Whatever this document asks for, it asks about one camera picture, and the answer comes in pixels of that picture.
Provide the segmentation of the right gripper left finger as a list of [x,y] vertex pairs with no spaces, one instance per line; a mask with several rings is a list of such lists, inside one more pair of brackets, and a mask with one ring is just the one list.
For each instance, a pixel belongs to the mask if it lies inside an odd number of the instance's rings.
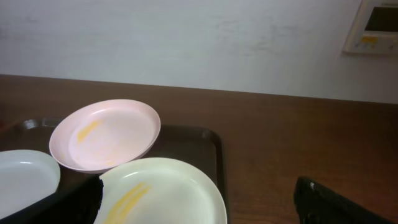
[[1,224],[94,223],[103,199],[104,183],[93,175],[1,219]]

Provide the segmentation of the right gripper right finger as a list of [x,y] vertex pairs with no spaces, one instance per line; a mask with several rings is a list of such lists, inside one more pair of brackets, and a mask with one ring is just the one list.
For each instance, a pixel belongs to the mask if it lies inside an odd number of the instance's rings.
[[294,204],[300,224],[394,224],[307,177],[299,177]]

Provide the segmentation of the pale blue plate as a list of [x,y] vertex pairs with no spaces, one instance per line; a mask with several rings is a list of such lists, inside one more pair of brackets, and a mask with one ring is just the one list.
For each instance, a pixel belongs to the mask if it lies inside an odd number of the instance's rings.
[[56,192],[60,167],[50,155],[33,150],[1,153],[1,218]]

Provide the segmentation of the pink plate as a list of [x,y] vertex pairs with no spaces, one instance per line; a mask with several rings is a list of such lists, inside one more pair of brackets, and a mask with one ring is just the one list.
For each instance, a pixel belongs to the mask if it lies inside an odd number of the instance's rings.
[[68,169],[99,174],[142,158],[160,129],[160,116],[143,102],[100,101],[63,119],[50,137],[49,151]]

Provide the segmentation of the white green-tinted plate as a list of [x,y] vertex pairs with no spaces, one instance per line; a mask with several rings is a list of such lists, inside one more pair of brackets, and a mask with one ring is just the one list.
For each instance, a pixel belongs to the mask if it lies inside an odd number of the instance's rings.
[[153,157],[115,167],[104,183],[96,223],[227,224],[226,205],[200,169]]

